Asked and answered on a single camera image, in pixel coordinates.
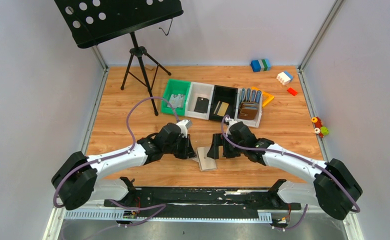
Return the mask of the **beige card holder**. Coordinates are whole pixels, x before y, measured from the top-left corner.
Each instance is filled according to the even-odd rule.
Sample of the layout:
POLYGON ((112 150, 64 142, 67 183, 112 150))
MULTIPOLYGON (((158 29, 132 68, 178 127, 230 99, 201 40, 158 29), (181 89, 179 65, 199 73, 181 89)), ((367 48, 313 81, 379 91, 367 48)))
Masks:
POLYGON ((202 172, 217 170, 216 160, 207 156, 209 146, 197 147, 195 151, 195 157, 191 158, 198 163, 199 169, 202 172))

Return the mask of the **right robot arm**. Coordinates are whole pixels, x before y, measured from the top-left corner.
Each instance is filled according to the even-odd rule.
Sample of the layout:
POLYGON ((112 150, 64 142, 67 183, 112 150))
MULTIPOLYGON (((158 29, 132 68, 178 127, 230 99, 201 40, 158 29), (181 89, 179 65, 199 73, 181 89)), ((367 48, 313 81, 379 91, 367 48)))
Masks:
POLYGON ((222 146, 225 158, 244 155, 251 162, 281 169, 304 180, 304 183, 282 180, 275 184, 276 194, 284 203, 317 206, 337 220, 344 220, 349 212, 361 211, 357 201, 363 190, 341 160, 316 160, 287 150, 270 139, 256 137, 247 125, 232 118, 222 126, 227 129, 213 135, 207 157, 218 159, 222 146))

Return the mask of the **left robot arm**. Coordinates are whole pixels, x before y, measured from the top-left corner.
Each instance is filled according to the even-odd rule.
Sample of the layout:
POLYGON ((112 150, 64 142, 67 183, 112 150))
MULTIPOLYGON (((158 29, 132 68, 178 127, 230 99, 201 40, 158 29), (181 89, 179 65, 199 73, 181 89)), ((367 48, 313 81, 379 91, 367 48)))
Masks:
POLYGON ((157 133, 143 137, 134 144, 99 155, 85 156, 81 151, 72 153, 54 174, 54 206, 75 210, 89 201, 121 201, 135 188, 126 177, 116 180, 107 176, 132 167, 144 166, 160 160, 164 155, 177 159, 196 156, 191 145, 188 119, 168 123, 157 133))

